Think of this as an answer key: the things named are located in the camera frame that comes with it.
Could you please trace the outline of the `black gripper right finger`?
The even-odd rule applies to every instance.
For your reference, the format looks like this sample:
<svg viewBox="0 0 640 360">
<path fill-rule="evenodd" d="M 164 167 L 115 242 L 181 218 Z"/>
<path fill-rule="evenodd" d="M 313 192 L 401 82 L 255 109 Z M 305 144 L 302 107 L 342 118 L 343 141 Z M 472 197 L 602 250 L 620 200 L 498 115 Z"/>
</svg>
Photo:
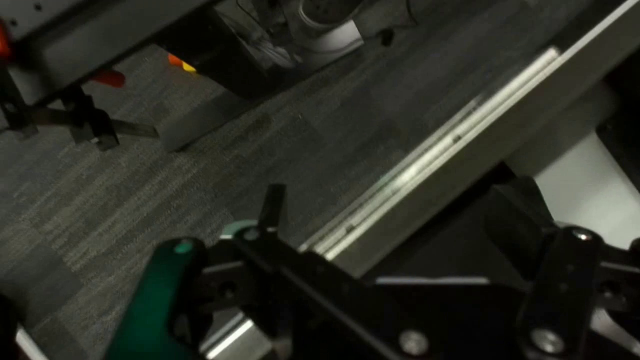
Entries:
<svg viewBox="0 0 640 360">
<path fill-rule="evenodd" d="M 509 266 L 523 280 L 533 280 L 556 222 L 533 184 L 499 184 L 488 192 L 483 227 Z"/>
</svg>

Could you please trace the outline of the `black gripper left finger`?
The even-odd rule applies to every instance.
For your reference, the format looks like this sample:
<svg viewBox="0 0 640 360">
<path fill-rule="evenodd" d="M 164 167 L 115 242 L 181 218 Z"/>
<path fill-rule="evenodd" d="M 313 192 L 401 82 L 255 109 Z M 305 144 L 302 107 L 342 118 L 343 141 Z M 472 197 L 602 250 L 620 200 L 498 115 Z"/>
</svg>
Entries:
<svg viewBox="0 0 640 360">
<path fill-rule="evenodd" d="M 257 227 L 266 234 L 273 234 L 280 227 L 280 218 L 286 202 L 286 186 L 270 184 L 266 188 L 264 203 L 257 218 Z"/>
</svg>

